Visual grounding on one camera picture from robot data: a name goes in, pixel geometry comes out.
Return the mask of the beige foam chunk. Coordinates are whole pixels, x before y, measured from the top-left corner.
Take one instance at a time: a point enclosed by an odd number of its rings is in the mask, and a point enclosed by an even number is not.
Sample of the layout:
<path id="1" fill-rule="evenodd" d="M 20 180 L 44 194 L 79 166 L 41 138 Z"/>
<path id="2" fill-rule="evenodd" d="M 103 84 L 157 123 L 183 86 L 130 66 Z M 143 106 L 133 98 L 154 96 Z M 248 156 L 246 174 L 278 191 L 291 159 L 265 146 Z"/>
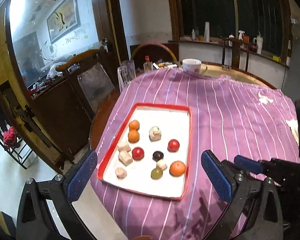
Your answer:
<path id="1" fill-rule="evenodd" d="M 127 151 L 125 151 L 125 150 L 119 152 L 118 159 L 119 159 L 119 161 L 121 161 L 121 163 L 123 163 L 123 165 L 125 165 L 125 166 L 128 166 L 128 165 L 130 165 L 130 164 L 133 162 L 133 158 L 132 158 L 131 155 L 130 155 Z"/>

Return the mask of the large orange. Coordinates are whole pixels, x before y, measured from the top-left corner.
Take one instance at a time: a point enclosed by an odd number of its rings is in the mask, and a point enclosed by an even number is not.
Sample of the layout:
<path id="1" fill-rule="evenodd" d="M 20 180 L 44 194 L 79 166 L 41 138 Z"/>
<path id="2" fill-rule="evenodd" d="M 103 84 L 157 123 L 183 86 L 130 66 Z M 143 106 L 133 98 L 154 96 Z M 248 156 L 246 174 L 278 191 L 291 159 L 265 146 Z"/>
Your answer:
<path id="1" fill-rule="evenodd" d="M 174 177 L 182 176 L 186 171 L 186 165 L 182 161 L 174 161 L 170 165 L 169 173 Z"/>

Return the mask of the large white foam lump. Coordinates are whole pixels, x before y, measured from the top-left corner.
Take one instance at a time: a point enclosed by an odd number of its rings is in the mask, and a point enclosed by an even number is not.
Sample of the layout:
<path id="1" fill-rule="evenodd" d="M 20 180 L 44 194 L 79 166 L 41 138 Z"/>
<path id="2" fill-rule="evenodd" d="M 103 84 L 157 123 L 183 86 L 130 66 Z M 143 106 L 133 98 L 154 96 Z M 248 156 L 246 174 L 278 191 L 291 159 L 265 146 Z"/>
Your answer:
<path id="1" fill-rule="evenodd" d="M 158 126 L 153 126 L 149 130 L 149 139 L 150 141 L 159 141 L 161 139 L 161 130 Z"/>

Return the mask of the green grape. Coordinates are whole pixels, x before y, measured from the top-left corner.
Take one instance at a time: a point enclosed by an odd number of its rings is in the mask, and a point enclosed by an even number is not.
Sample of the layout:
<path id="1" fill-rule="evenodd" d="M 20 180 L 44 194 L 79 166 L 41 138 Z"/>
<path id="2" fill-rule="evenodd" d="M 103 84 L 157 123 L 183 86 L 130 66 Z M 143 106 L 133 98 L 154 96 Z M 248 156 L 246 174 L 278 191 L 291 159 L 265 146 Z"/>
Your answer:
<path id="1" fill-rule="evenodd" d="M 159 167 L 156 167 L 151 171 L 151 178 L 154 180 L 158 180 L 162 178 L 162 175 L 163 175 L 163 170 Z"/>

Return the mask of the purple striped tablecloth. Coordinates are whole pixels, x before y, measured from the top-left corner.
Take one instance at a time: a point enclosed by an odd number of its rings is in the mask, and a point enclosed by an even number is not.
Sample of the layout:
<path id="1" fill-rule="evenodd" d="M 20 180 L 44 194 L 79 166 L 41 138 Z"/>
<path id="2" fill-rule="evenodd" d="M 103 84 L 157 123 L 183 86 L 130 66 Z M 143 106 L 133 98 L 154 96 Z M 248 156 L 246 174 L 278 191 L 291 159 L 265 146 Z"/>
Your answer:
<path id="1" fill-rule="evenodd" d="M 193 132 L 189 188 L 179 202 L 123 191 L 96 177 L 92 187 L 128 238 L 202 239 L 225 205 L 201 167 L 211 150 L 220 160 L 242 155 L 300 162 L 299 147 L 287 121 L 296 118 L 294 103 L 280 90 L 235 80 L 162 69 L 138 76 L 117 100 L 96 153 L 102 159 L 126 115 L 138 102 L 189 106 Z"/>

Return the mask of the framed fish picture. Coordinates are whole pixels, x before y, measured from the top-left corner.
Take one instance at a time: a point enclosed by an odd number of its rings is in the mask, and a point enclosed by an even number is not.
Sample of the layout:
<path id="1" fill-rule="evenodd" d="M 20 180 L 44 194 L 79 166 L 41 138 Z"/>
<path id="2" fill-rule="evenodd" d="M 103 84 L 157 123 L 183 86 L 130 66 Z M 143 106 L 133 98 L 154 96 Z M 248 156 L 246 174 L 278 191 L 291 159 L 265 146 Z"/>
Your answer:
<path id="1" fill-rule="evenodd" d="M 66 34 L 81 25 L 77 0 L 64 0 L 47 18 L 47 28 L 51 43 L 55 43 Z"/>

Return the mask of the dark purple plum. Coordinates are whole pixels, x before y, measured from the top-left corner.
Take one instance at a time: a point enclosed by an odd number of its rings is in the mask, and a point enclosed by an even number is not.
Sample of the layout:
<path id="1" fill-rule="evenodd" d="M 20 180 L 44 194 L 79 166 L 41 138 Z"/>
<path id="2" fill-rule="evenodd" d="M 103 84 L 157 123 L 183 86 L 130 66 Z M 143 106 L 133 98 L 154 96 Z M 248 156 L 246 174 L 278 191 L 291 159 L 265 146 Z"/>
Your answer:
<path id="1" fill-rule="evenodd" d="M 164 158 L 164 154 L 161 152 L 161 151 L 155 151 L 154 153 L 153 153 L 153 160 L 154 161 L 160 161 L 161 159 L 163 159 Z"/>

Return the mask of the small orange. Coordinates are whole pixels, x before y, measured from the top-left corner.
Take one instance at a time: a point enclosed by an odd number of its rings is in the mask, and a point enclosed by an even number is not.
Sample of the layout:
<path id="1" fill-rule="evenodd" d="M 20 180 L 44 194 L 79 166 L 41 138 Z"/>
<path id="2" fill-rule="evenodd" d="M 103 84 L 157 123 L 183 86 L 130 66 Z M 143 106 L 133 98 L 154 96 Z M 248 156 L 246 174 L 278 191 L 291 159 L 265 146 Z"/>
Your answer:
<path id="1" fill-rule="evenodd" d="M 136 143 L 140 140 L 140 134 L 136 129 L 131 129 L 128 132 L 128 141 L 131 143 Z"/>
<path id="2" fill-rule="evenodd" d="M 140 128 L 140 123 L 138 120 L 133 120 L 128 124 L 129 130 L 136 130 L 138 131 Z"/>

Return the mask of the red tomato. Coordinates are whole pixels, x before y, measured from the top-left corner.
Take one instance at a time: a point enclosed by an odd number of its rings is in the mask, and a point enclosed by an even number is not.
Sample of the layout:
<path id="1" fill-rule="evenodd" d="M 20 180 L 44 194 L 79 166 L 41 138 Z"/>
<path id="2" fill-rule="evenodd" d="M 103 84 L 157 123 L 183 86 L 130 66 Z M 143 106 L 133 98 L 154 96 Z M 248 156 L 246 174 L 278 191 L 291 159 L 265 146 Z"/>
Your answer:
<path id="1" fill-rule="evenodd" d="M 171 139 L 171 140 L 168 142 L 167 150 L 168 150 L 169 152 L 178 152 L 179 147 L 180 147 L 179 141 L 176 140 L 176 139 Z"/>
<path id="2" fill-rule="evenodd" d="M 136 147 L 132 150 L 132 158 L 136 161 L 140 161 L 144 158 L 145 152 L 142 148 Z"/>

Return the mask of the beige foam cube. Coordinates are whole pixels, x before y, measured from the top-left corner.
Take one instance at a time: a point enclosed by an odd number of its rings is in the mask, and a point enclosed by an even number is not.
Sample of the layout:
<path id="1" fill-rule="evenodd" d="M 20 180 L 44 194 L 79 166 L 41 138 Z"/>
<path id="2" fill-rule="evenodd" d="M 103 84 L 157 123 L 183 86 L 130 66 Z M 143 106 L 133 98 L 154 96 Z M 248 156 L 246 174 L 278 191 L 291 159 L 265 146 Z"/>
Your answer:
<path id="1" fill-rule="evenodd" d="M 117 144 L 117 148 L 118 148 L 119 152 L 122 152 L 122 151 L 130 152 L 131 151 L 128 141 L 119 142 Z"/>

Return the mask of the white towel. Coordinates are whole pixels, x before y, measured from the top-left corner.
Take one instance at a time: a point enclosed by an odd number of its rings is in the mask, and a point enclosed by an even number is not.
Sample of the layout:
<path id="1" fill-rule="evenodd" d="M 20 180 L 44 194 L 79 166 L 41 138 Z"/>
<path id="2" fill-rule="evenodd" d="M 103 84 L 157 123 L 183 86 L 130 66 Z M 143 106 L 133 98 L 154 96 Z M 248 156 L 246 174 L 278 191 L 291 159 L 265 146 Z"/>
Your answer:
<path id="1" fill-rule="evenodd" d="M 286 124 L 289 126 L 291 133 L 297 143 L 299 145 L 299 127 L 298 121 L 296 119 L 285 120 Z"/>

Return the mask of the white foam ball piece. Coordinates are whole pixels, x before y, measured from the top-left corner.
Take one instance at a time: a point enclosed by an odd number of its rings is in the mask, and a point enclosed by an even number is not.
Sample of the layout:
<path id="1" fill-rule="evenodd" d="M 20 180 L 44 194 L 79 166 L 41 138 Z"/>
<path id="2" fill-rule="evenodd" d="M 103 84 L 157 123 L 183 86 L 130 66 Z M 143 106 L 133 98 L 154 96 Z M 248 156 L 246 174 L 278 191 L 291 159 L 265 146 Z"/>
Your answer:
<path id="1" fill-rule="evenodd" d="M 159 161 L 157 161 L 157 167 L 160 168 L 162 171 L 167 169 L 167 165 L 164 159 L 160 159 Z"/>

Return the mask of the red capped glass bottle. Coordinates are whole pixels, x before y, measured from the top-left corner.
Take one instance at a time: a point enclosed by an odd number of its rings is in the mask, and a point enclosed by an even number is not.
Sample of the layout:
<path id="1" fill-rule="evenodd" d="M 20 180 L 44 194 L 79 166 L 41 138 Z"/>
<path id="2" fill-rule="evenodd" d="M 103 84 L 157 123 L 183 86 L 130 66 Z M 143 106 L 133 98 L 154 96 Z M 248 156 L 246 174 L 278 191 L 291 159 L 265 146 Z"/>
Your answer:
<path id="1" fill-rule="evenodd" d="M 145 56 L 145 62 L 143 64 L 144 72 L 150 72 L 153 70 L 153 62 L 150 61 L 149 56 Z"/>

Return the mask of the clear glass pitcher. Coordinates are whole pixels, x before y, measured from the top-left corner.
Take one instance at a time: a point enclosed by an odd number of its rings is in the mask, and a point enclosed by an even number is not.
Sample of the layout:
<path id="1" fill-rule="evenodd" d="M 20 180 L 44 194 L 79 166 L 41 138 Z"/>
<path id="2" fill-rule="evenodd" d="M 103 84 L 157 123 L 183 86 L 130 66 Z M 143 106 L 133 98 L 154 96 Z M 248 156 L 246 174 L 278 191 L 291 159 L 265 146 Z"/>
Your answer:
<path id="1" fill-rule="evenodd" d="M 133 60 L 127 60 L 120 63 L 117 68 L 117 77 L 119 81 L 119 89 L 122 92 L 127 88 L 131 81 L 136 78 L 135 64 Z"/>

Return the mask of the small beige foam piece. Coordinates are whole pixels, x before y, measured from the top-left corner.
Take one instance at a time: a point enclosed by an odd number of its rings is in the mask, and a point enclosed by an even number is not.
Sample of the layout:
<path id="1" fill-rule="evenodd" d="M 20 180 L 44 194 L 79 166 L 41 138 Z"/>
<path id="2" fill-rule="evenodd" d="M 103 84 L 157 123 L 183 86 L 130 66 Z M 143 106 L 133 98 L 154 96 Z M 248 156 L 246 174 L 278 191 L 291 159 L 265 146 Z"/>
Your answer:
<path id="1" fill-rule="evenodd" d="M 115 174 L 116 174 L 117 178 L 119 178 L 119 179 L 124 179 L 127 176 L 126 170 L 121 167 L 118 167 L 115 169 Z"/>

